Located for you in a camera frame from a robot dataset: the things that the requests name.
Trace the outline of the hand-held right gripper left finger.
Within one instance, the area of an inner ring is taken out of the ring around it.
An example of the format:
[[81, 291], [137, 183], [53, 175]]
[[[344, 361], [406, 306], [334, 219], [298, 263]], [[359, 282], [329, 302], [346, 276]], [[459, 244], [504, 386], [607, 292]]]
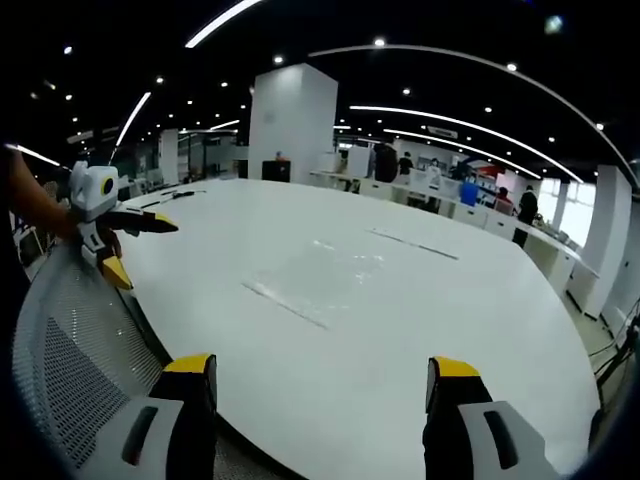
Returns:
[[169, 363], [150, 392], [99, 431], [81, 479], [211, 479], [217, 443], [213, 354]]

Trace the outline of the person's left hand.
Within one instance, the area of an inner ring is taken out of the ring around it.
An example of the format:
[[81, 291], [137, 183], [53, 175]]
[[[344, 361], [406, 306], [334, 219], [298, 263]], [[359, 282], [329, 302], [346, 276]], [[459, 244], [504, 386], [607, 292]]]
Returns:
[[98, 234], [105, 246], [119, 259], [122, 258], [122, 248], [116, 233], [107, 226], [97, 225]]

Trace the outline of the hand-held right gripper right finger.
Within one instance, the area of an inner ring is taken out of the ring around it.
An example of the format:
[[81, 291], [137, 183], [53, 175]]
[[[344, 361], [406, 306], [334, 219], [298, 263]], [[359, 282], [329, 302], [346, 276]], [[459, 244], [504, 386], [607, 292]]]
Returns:
[[470, 364], [442, 356], [428, 361], [427, 479], [556, 479], [545, 441], [508, 402], [495, 401]]

